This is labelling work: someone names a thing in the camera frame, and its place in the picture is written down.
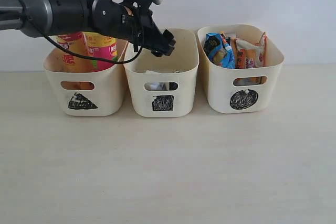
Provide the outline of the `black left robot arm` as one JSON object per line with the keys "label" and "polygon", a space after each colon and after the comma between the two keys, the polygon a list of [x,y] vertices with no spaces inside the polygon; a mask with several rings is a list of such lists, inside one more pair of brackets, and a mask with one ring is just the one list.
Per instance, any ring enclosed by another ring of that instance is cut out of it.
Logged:
{"label": "black left robot arm", "polygon": [[173,34],[161,32],[150,5],[161,0],[1,0],[1,30],[20,30],[28,37],[93,32],[127,40],[160,57],[169,56]]}

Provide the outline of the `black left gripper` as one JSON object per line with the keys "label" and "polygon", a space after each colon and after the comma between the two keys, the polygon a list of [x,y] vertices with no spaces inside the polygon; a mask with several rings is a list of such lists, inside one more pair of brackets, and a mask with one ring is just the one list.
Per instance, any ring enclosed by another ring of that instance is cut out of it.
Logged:
{"label": "black left gripper", "polygon": [[167,29],[161,33],[150,14],[113,0],[93,0],[90,22],[95,33],[127,40],[156,57],[170,56],[175,49],[174,35]]}

